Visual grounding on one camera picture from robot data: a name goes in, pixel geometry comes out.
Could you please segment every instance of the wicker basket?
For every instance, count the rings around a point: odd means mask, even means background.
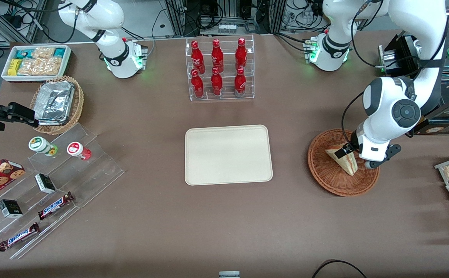
[[[346,135],[349,138],[351,131],[346,131]],[[374,187],[380,169],[367,169],[365,160],[359,158],[358,153],[355,152],[358,171],[354,176],[348,175],[325,152],[325,149],[330,146],[344,143],[346,140],[341,129],[327,130],[317,135],[309,146],[307,154],[309,168],[316,181],[329,192],[344,197],[362,195]]]
[[[62,76],[60,78],[55,78],[47,82],[60,82],[60,81],[69,81],[75,85],[75,92],[73,95],[69,121],[65,125],[40,125],[39,127],[34,128],[34,130],[38,132],[47,133],[50,135],[62,134],[63,132],[66,132],[67,130],[72,128],[79,121],[80,114],[82,113],[82,105],[84,104],[84,93],[82,91],[82,88],[80,87],[79,83],[75,81],[75,79],[69,76]],[[31,109],[34,108],[34,104],[36,103],[36,98],[38,96],[40,88],[41,87],[39,87],[36,90],[36,93],[32,98],[31,105],[29,106]]]

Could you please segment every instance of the red bottle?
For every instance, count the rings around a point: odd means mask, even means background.
[[[238,39],[238,48],[235,52],[235,59],[236,59],[236,70],[238,70],[240,67],[245,68],[247,65],[247,49],[245,48],[245,39],[240,38]]]
[[[219,74],[219,68],[213,68],[213,75],[211,77],[211,83],[213,85],[213,94],[216,96],[220,96],[223,91],[223,78]]]
[[[192,45],[192,63],[194,68],[199,71],[200,74],[204,74],[206,72],[206,67],[204,66],[204,55],[202,55],[202,51],[199,49],[199,44],[196,41],[191,43]]]
[[[245,94],[245,82],[247,81],[245,79],[245,76],[243,75],[243,68],[240,67],[237,71],[236,71],[236,76],[235,76],[235,96],[237,97],[243,97],[243,95]]]
[[[194,95],[197,98],[203,98],[204,97],[204,84],[202,83],[202,79],[199,76],[199,72],[196,69],[192,69],[192,90],[194,91]]]
[[[223,72],[225,70],[225,60],[223,58],[223,50],[219,47],[219,39],[213,39],[211,58],[213,59],[213,67],[218,67],[219,72]]]

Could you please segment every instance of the beige tray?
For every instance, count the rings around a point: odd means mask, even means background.
[[[258,183],[272,178],[269,135],[263,125],[190,129],[185,135],[188,185]]]

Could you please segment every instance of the brown tablecloth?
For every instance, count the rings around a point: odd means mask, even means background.
[[[376,47],[395,33],[360,32],[357,48],[375,62]],[[336,197],[314,181],[306,150],[339,128],[346,104],[378,70],[350,53],[341,69],[322,72],[274,36],[255,40],[256,98],[228,103],[189,101],[184,39],[157,41],[147,70],[126,80],[108,72],[95,44],[71,44],[69,75],[85,93],[80,122],[127,172],[22,259],[0,253],[0,277],[306,277],[328,259],[372,278],[449,277],[449,194],[433,169],[449,160],[449,136],[394,140],[403,150],[371,191]],[[37,86],[4,82],[0,103],[29,105]],[[346,126],[365,118],[356,102]],[[253,124],[269,129],[271,181],[185,183],[188,129]],[[7,124],[0,159],[32,155],[35,135]],[[329,266],[324,277],[335,276],[329,271],[357,275]]]

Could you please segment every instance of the white box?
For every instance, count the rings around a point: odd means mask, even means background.
[[[62,57],[62,64],[60,64],[60,69],[57,75],[39,75],[39,76],[10,76],[7,75],[8,68],[10,66],[10,61],[15,59],[18,51],[23,51],[26,49],[34,49],[36,47],[54,47],[56,49],[65,49],[64,56]],[[14,46],[10,49],[9,56],[7,58],[7,62],[3,67],[2,71],[2,79],[9,82],[35,82],[35,81],[46,81],[57,77],[62,77],[65,73],[67,65],[69,63],[69,58],[71,54],[71,48],[64,44],[44,44],[44,45],[33,45],[33,46]]]

